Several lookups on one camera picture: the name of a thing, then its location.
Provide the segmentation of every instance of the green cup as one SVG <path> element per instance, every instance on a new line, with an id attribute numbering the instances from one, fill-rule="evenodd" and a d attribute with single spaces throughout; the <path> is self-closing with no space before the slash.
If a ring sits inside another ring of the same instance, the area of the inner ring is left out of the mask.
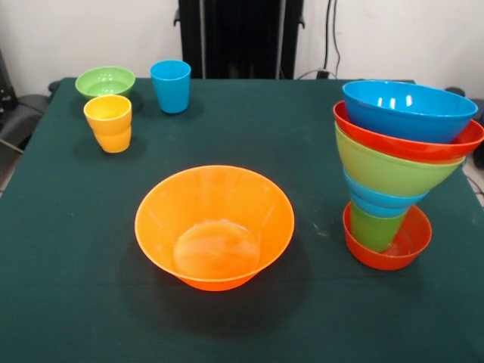
<path id="1" fill-rule="evenodd" d="M 405 213 L 392 218 L 374 217 L 351 201 L 351 234 L 363 246 L 375 252 L 386 250 L 400 229 Z"/>
<path id="2" fill-rule="evenodd" d="M 397 197 L 423 194 L 443 182 L 464 158 L 445 164 L 427 164 L 391 157 L 359 144 L 338 127 L 336 141 L 341 161 L 355 182 Z"/>

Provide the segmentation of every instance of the blue cup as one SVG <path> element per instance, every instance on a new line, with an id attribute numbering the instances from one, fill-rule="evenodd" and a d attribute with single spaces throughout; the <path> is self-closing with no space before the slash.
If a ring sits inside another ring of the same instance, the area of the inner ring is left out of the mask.
<path id="1" fill-rule="evenodd" d="M 182 60 L 162 60 L 151 69 L 151 80 L 160 109 L 166 113 L 181 113 L 190 97 L 190 66 Z"/>
<path id="2" fill-rule="evenodd" d="M 383 194 L 353 180 L 343 169 L 353 203 L 362 211 L 379 218 L 392 218 L 407 212 L 413 204 L 424 198 L 428 192 L 413 197 L 397 197 Z"/>

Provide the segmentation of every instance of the orange bowl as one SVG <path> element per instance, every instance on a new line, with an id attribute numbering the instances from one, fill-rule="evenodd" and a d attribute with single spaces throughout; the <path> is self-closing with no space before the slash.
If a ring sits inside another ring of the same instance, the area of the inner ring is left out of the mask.
<path id="1" fill-rule="evenodd" d="M 176 173 L 144 197 L 135 233 L 144 254 L 186 284 L 238 287 L 287 248 L 294 212 L 266 177 L 235 166 Z"/>
<path id="2" fill-rule="evenodd" d="M 432 144 L 378 134 L 349 121 L 344 101 L 333 107 L 334 119 L 340 129 L 366 147 L 402 159 L 419 163 L 451 163 L 471 153 L 484 141 L 484 128 L 471 120 L 463 132 L 450 144 Z"/>
<path id="3" fill-rule="evenodd" d="M 407 212 L 402 226 L 392 244 L 383 252 L 374 252 L 361 245 L 351 234 L 351 202 L 343 212 L 346 245 L 349 252 L 361 263 L 378 270 L 404 268 L 427 248 L 432 238 L 432 226 L 424 212 L 413 205 Z"/>

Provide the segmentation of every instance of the light blue bowl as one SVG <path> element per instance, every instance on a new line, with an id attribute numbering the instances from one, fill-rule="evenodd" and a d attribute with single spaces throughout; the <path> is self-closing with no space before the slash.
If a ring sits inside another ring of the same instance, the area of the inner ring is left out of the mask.
<path id="1" fill-rule="evenodd" d="M 151 69 L 151 81 L 160 109 L 166 113 L 181 113 L 190 98 L 190 66 L 182 60 L 163 60 Z"/>
<path id="2" fill-rule="evenodd" d="M 363 211 L 380 218 L 391 218 L 405 213 L 410 206 L 419 202 L 428 192 L 413 197 L 397 197 L 383 194 L 354 181 L 343 169 L 353 202 Z"/>
<path id="3" fill-rule="evenodd" d="M 354 81 L 343 86 L 349 120 L 396 138 L 446 144 L 454 140 L 477 106 L 451 92 L 390 81 Z"/>

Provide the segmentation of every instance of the floor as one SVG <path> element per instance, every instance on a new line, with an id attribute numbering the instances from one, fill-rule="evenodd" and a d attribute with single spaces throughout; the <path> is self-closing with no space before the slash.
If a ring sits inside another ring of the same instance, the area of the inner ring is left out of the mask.
<path id="1" fill-rule="evenodd" d="M 14 174 L 18 163 L 20 162 L 20 156 L 12 163 L 11 167 L 4 172 L 0 171 L 0 197 L 2 197 L 3 190 L 7 187 L 11 176 Z M 472 157 L 468 157 L 466 163 L 464 164 L 464 174 L 469 180 L 471 188 L 476 193 L 477 200 L 481 203 L 484 208 L 484 170 L 478 170 L 474 166 Z"/>

